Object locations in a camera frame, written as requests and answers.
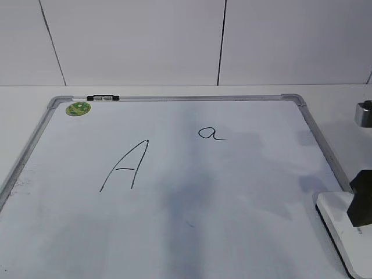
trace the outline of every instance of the whiteboard frame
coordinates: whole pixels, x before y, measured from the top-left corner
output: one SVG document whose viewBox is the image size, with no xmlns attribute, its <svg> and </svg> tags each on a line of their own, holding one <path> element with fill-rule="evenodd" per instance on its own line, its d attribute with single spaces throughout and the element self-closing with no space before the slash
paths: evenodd
<svg viewBox="0 0 372 279">
<path fill-rule="evenodd" d="M 12 167 L 10 173 L 5 178 L 3 185 L 0 187 L 0 212 L 10 195 L 13 186 L 15 185 L 23 167 L 31 156 L 35 146 L 38 143 L 42 133 L 47 127 L 54 111 L 61 103 L 74 102 L 74 101 L 87 101 L 88 97 L 73 97 L 73 96 L 56 96 L 51 99 L 46 109 L 46 112 L 39 121 L 37 127 L 33 131 L 30 139 L 28 140 L 25 148 L 22 150 L 21 155 Z M 324 138 L 313 116 L 307 108 L 306 102 L 298 94 L 282 94 L 282 95 L 245 95 L 245 96 L 159 96 L 159 97 L 123 97 L 120 96 L 118 101 L 90 101 L 90 102 L 170 102 L 170 101 L 291 101 L 294 102 L 299 108 L 306 124 L 309 126 L 310 131 L 315 137 L 325 159 L 330 165 L 340 187 L 346 192 L 352 193 L 349 185 L 349 180 L 335 157 L 331 147 Z"/>
</svg>

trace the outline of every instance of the plastic corner piece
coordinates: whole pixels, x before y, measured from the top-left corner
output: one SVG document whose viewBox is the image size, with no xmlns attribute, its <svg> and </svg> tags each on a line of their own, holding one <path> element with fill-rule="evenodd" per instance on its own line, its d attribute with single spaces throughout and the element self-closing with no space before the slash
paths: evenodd
<svg viewBox="0 0 372 279">
<path fill-rule="evenodd" d="M 306 106 L 305 100 L 299 94 L 281 94 L 281 96 L 288 101 L 295 102 L 298 106 Z"/>
<path fill-rule="evenodd" d="M 48 109 L 56 109 L 60 103 L 71 102 L 73 96 L 56 96 L 51 99 L 48 104 Z"/>
</svg>

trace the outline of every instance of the grout line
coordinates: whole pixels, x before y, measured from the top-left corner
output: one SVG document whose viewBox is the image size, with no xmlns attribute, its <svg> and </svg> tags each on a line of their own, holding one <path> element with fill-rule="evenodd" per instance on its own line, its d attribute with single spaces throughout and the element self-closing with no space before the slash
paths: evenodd
<svg viewBox="0 0 372 279">
<path fill-rule="evenodd" d="M 218 72 L 218 74 L 217 74 L 217 86 L 220 85 L 221 59 L 222 59 L 222 44 L 223 44 L 223 35 L 224 35 L 224 33 L 225 33 L 226 7 L 227 7 L 227 0 L 225 0 L 225 8 L 224 8 L 224 10 L 223 10 L 222 34 L 221 34 L 221 47 L 220 47 L 220 59 L 219 59 L 219 72 Z"/>
<path fill-rule="evenodd" d="M 368 79 L 366 81 L 366 84 L 369 84 L 370 83 L 371 77 L 372 77 L 372 70 L 371 70 L 370 76 L 368 77 Z"/>
<path fill-rule="evenodd" d="M 45 17 L 44 9 L 42 8 L 42 5 L 41 5 L 41 0 L 39 0 L 39 5 L 40 5 L 42 17 L 44 18 L 44 23 L 45 23 L 46 29 L 48 30 L 48 33 L 49 33 L 49 38 L 51 39 L 51 42 L 52 42 L 54 54 L 55 54 L 55 56 L 57 58 L 58 67 L 59 67 L 60 73 L 61 73 L 62 78 L 63 78 L 63 83 L 65 84 L 65 86 L 67 86 L 66 80 L 65 80 L 65 76 L 63 75 L 62 68 L 61 68 L 60 63 L 59 63 L 59 59 L 58 59 L 58 55 L 57 55 L 57 52 L 56 52 L 56 48 L 54 46 L 54 42 L 53 42 L 53 39 L 52 39 L 52 34 L 51 34 L 51 31 L 50 31 L 49 26 L 48 26 L 47 18 Z"/>
</svg>

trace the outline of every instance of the white table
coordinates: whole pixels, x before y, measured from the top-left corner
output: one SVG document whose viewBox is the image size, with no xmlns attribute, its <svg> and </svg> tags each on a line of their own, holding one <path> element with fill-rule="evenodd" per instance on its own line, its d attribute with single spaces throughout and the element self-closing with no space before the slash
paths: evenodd
<svg viewBox="0 0 372 279">
<path fill-rule="evenodd" d="M 348 179 L 372 168 L 372 128 L 354 122 L 358 102 L 372 99 L 372 85 L 281 85 L 220 87 L 0 87 L 0 184 L 57 95 L 87 96 L 280 95 L 300 94 Z"/>
</svg>

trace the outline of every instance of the white device base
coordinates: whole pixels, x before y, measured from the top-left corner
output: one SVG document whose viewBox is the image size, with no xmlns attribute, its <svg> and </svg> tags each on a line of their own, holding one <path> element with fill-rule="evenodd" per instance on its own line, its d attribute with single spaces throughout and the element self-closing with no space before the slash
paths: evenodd
<svg viewBox="0 0 372 279">
<path fill-rule="evenodd" d="M 372 225 L 353 227 L 347 214 L 353 197 L 348 192 L 320 193 L 316 205 L 349 274 L 372 279 Z"/>
</svg>

